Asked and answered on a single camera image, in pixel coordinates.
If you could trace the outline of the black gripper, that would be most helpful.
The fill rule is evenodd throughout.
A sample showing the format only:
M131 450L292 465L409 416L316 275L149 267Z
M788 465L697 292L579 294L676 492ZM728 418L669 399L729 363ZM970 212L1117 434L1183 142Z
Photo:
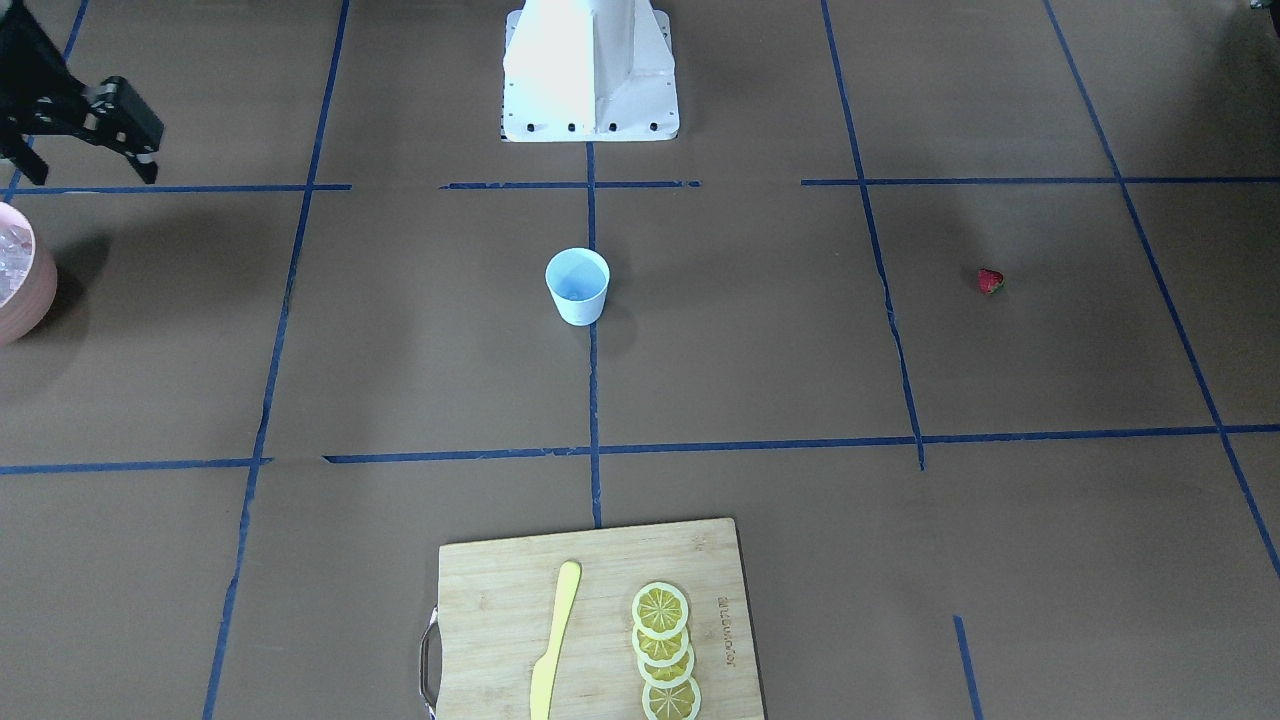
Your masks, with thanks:
M87 118L92 119L90 129ZM1 158L33 184L49 177L29 136L69 136L120 154L155 184L165 126L124 77L87 86L23 1L5 1L1 23Z

